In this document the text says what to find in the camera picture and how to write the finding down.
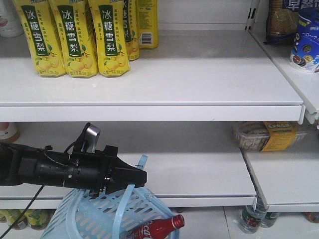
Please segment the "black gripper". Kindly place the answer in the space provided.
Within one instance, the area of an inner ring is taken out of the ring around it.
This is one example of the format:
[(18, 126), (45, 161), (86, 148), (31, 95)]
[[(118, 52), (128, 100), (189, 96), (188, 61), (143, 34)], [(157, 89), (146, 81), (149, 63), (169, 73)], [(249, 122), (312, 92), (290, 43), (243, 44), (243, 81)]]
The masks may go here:
[(89, 190), (93, 197), (125, 190), (128, 185), (143, 187), (147, 172), (123, 162), (117, 154), (115, 146), (94, 153), (72, 152), (63, 186)]

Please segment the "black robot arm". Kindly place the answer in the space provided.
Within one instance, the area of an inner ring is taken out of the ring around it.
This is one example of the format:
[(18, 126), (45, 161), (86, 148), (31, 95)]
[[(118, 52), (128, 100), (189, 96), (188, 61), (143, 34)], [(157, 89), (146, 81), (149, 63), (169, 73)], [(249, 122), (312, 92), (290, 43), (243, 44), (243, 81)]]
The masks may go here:
[(21, 144), (0, 145), (0, 184), (45, 185), (110, 194), (128, 185), (143, 187), (147, 173), (123, 162), (111, 148), (92, 153), (52, 151)]

